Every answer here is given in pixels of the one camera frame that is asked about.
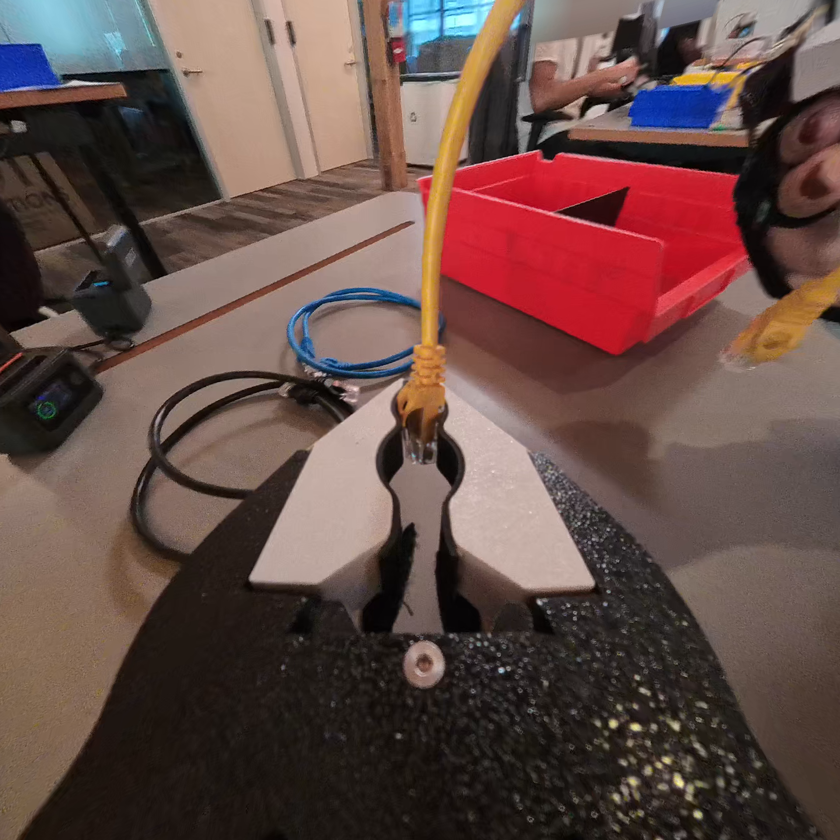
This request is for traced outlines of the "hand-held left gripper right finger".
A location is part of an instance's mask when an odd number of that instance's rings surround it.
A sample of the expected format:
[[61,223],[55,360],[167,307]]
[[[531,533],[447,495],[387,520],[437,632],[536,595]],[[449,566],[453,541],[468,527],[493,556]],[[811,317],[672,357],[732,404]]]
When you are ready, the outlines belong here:
[[437,470],[448,484],[435,570],[446,632],[490,631],[509,605],[595,592],[529,451],[453,392]]

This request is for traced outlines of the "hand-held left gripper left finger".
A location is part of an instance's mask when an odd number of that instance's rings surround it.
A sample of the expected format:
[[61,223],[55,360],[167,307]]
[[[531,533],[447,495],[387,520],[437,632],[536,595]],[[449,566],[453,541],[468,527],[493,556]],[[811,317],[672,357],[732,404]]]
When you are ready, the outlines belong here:
[[308,451],[248,582],[341,604],[365,633],[390,633],[417,546],[392,481],[403,465],[387,386]]

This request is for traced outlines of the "person's right hand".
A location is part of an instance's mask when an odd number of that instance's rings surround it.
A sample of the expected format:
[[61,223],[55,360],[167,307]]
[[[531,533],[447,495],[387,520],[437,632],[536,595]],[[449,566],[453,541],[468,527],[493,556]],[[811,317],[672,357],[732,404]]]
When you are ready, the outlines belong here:
[[839,264],[839,95],[828,91],[793,118],[780,136],[783,215],[805,219],[770,232],[771,250],[789,285],[822,278]]

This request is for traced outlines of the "yellow plastic bin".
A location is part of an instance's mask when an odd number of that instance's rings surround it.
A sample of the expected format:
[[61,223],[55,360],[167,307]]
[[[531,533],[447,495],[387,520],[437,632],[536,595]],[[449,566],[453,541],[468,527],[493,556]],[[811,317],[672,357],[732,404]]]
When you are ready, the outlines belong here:
[[740,68],[696,68],[673,77],[669,84],[678,87],[730,88],[739,82],[743,72]]

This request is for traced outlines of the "blue plastic bin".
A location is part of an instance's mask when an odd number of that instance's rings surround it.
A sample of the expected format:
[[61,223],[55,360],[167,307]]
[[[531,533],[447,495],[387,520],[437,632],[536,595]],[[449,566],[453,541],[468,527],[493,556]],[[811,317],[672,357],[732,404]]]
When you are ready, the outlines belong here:
[[732,97],[728,86],[661,85],[641,90],[628,111],[637,129],[705,130]]
[[1,44],[1,92],[58,88],[61,79],[40,44]]

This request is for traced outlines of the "grey table with wood edge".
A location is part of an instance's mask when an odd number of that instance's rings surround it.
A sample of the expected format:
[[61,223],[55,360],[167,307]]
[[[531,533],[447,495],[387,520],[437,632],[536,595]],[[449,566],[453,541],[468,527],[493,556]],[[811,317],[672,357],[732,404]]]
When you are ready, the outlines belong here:
[[704,148],[747,149],[748,131],[738,129],[670,129],[634,127],[630,106],[622,106],[593,119],[577,122],[568,134],[571,140],[609,143],[695,145]]

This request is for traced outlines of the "red plastic bin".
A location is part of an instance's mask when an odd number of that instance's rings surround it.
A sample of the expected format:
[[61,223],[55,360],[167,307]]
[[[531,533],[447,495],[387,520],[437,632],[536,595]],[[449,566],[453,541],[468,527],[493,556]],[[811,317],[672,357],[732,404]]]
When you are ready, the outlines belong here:
[[620,355],[750,267],[737,177],[539,151],[459,168],[442,276]]

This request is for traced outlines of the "dark grey charger dock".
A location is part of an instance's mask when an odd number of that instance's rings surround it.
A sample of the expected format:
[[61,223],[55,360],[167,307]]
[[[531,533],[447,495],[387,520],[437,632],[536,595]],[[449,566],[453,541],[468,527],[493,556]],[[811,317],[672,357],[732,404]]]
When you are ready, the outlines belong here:
[[102,338],[130,337],[142,330],[152,308],[144,288],[151,274],[130,231],[108,229],[99,268],[90,270],[70,294],[70,305]]

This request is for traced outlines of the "black battery charging case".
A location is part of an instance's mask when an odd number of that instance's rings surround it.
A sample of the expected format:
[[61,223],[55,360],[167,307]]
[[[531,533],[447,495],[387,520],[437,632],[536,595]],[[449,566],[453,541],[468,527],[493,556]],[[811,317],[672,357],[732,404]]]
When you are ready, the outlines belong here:
[[70,350],[2,350],[2,455],[36,455],[55,450],[102,397],[103,389],[95,375]]

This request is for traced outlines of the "white recycling bin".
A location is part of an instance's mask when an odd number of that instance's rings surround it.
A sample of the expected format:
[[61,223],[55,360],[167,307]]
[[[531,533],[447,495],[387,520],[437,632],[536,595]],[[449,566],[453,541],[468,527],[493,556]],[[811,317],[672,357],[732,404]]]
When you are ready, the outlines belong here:
[[407,75],[401,82],[406,163],[432,167],[444,131],[459,73]]

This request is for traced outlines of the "brown cardboard box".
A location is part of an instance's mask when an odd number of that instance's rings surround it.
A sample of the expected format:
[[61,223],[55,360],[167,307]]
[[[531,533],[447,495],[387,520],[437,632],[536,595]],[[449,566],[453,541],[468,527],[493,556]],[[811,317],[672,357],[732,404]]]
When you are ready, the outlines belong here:
[[[58,191],[73,215],[89,235],[101,229],[53,156],[47,152],[35,156],[56,183]],[[21,224],[34,251],[61,245],[81,238],[81,233],[64,207],[56,200],[40,170],[26,156],[1,162],[1,194],[5,204]]]

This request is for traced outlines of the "white door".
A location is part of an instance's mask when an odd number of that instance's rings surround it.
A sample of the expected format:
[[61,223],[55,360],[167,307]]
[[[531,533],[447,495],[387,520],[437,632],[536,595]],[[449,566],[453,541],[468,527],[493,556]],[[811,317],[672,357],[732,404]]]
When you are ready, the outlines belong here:
[[314,150],[321,172],[370,157],[361,50],[347,1],[286,1]]
[[293,181],[275,89],[249,1],[150,1],[223,198]]

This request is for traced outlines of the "wooden desk with black legs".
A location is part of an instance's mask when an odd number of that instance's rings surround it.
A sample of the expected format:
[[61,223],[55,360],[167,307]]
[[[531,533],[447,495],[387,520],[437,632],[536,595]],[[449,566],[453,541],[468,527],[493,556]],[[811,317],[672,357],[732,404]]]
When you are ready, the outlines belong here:
[[120,82],[78,81],[56,87],[2,91],[2,124],[7,126],[7,131],[2,132],[1,159],[7,161],[26,156],[31,160],[96,260],[102,262],[99,248],[38,158],[39,153],[76,150],[115,219],[133,237],[150,277],[159,279],[167,275],[167,270],[113,179],[92,129],[92,124],[101,119],[105,103],[123,100],[127,96]]

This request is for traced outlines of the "wooden post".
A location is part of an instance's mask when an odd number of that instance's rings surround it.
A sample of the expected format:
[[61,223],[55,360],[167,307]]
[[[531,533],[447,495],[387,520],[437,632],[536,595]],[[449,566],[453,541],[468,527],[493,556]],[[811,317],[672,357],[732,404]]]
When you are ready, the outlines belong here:
[[363,1],[362,5],[382,186],[398,192],[407,187],[407,164],[400,72],[390,58],[387,38],[388,3]]

